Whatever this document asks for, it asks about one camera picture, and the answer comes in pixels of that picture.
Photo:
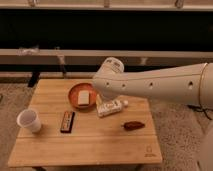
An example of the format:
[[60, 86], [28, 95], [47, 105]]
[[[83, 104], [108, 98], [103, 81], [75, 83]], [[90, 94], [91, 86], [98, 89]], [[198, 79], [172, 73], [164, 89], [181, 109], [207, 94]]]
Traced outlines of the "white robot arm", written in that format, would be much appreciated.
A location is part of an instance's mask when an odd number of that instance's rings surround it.
[[127, 95], [213, 109], [213, 63], [125, 73], [124, 64], [109, 57], [92, 84], [105, 99]]

